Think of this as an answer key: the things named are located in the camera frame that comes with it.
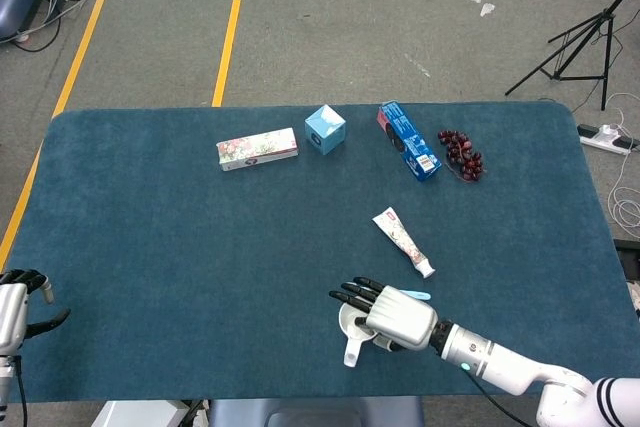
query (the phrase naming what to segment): gray floor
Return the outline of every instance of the gray floor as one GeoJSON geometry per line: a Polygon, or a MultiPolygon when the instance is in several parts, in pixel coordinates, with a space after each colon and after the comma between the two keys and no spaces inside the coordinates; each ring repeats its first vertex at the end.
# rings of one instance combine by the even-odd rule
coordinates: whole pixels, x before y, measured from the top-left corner
{"type": "MultiPolygon", "coordinates": [[[[611,1],[482,0],[496,9],[481,18],[481,4],[469,0],[243,0],[224,105],[500,101],[507,88],[552,51],[546,45],[549,37],[611,1]]],[[[59,40],[40,54],[0,46],[2,232],[92,3],[66,18],[59,40]]],[[[106,0],[67,109],[209,105],[230,5],[231,0],[106,0]]],[[[618,11],[618,25],[639,5],[639,0],[626,0],[618,11]]],[[[624,51],[612,69],[611,93],[640,94],[638,26],[640,19],[618,34],[624,51]]],[[[34,45],[50,32],[41,35],[34,36],[34,45]]],[[[572,72],[598,72],[603,48],[601,41],[586,49],[572,72]]],[[[537,75],[511,98],[549,97],[574,109],[592,85],[554,83],[537,75]]],[[[640,136],[639,105],[617,98],[602,113],[599,97],[597,89],[575,113],[577,123],[618,122],[613,107],[620,107],[625,125],[640,136]]],[[[605,199],[622,158],[596,150],[585,153],[605,199]]],[[[640,163],[634,156],[623,185],[637,185],[639,179],[640,163]]],[[[612,222],[611,226],[615,237],[629,238],[612,222]]],[[[503,400],[534,420],[535,397],[503,400]]],[[[34,405],[30,425],[90,425],[99,407],[34,405]]],[[[512,425],[481,398],[429,398],[425,410],[431,426],[512,425]]],[[[21,425],[19,415],[10,419],[8,425],[21,425]]]]}

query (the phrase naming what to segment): tripod stand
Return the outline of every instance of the tripod stand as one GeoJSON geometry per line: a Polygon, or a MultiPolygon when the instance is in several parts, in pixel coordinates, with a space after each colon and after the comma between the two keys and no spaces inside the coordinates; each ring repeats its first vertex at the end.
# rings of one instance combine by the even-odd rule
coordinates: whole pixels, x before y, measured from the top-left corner
{"type": "Polygon", "coordinates": [[[602,80],[602,104],[600,106],[601,110],[604,110],[606,101],[607,101],[607,84],[609,82],[609,59],[611,58],[611,39],[613,38],[613,18],[615,17],[613,12],[620,5],[623,0],[614,0],[613,3],[604,9],[601,13],[594,15],[593,17],[588,18],[584,22],[580,22],[578,25],[571,27],[569,30],[562,32],[560,35],[556,35],[554,38],[549,39],[549,43],[554,40],[559,39],[560,37],[564,37],[562,42],[562,46],[556,50],[553,54],[547,57],[544,62],[538,65],[535,69],[525,75],[517,84],[511,87],[509,90],[505,92],[504,95],[509,95],[511,92],[520,87],[529,77],[531,77],[536,72],[540,71],[549,79],[554,80],[602,80]],[[607,24],[607,47],[604,55],[604,72],[602,75],[586,75],[586,76],[578,76],[578,77],[567,77],[562,75],[565,69],[569,66],[569,64],[577,57],[580,51],[587,45],[587,42],[591,40],[591,38],[598,34],[600,35],[600,28],[607,24]],[[578,32],[575,36],[570,37],[570,34],[578,29],[582,28],[580,32],[578,32]],[[571,52],[567,60],[563,62],[565,50],[569,48],[571,44],[576,42],[578,39],[582,37],[582,41],[578,44],[578,46],[571,52]],[[553,74],[550,74],[545,70],[545,66],[558,57],[558,61],[556,62],[555,70],[553,74]]]}

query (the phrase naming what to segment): toothpaste cap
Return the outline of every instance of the toothpaste cap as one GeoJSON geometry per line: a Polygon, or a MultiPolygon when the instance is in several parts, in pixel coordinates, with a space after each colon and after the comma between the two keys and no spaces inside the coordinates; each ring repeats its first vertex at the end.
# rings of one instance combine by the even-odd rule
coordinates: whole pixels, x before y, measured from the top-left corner
{"type": "Polygon", "coordinates": [[[429,263],[429,259],[424,259],[422,262],[418,262],[416,265],[416,270],[422,274],[422,277],[425,279],[433,274],[436,270],[431,267],[429,263]]]}

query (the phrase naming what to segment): power strip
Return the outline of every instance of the power strip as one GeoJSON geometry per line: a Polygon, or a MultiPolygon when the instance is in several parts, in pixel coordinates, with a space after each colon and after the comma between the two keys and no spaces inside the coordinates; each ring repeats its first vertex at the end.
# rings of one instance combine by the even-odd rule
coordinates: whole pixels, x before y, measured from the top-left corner
{"type": "Polygon", "coordinates": [[[627,155],[631,150],[640,146],[640,141],[620,135],[615,125],[602,125],[599,129],[592,125],[578,125],[580,142],[584,145],[607,150],[616,154],[627,155]]]}

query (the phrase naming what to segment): yellow floor line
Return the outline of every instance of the yellow floor line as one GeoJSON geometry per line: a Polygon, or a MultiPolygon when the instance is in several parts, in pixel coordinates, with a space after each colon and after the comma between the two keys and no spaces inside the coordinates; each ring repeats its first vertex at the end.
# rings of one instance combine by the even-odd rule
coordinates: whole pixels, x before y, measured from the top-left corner
{"type": "Polygon", "coordinates": [[[227,83],[227,74],[229,72],[229,64],[231,63],[231,51],[233,50],[233,38],[236,35],[236,25],[238,24],[241,2],[242,0],[233,0],[231,3],[229,23],[227,24],[227,33],[224,37],[222,56],[220,57],[220,68],[218,69],[218,78],[216,79],[216,87],[213,91],[211,107],[220,107],[222,105],[224,86],[227,83]]]}
{"type": "MultiPolygon", "coordinates": [[[[78,50],[76,51],[76,56],[73,59],[71,69],[69,70],[69,74],[67,75],[67,80],[65,80],[64,82],[62,92],[60,93],[60,97],[58,98],[58,102],[56,103],[56,107],[53,110],[51,118],[59,115],[67,105],[67,101],[69,100],[69,96],[71,95],[71,90],[73,89],[73,84],[76,81],[78,71],[80,70],[82,61],[84,60],[84,54],[87,52],[89,41],[91,40],[91,36],[93,35],[96,23],[98,22],[98,17],[100,17],[100,11],[102,10],[103,4],[104,0],[96,0],[96,3],[93,6],[91,16],[89,17],[89,22],[87,22],[87,27],[84,30],[84,35],[82,36],[82,40],[80,41],[80,45],[78,46],[78,50]]],[[[11,251],[13,241],[15,240],[16,234],[18,233],[20,222],[22,221],[22,216],[24,215],[24,211],[27,208],[27,202],[29,202],[29,195],[31,194],[31,188],[33,187],[33,179],[36,176],[36,169],[38,167],[39,158],[40,147],[38,148],[35,159],[33,159],[33,164],[31,164],[31,169],[29,170],[29,174],[27,175],[27,180],[22,187],[22,192],[20,192],[20,197],[18,197],[16,207],[13,210],[13,214],[11,214],[11,219],[9,219],[9,225],[7,226],[7,230],[4,234],[4,237],[2,238],[2,243],[0,243],[0,272],[2,272],[6,266],[7,259],[9,258],[9,252],[11,251]]]]}

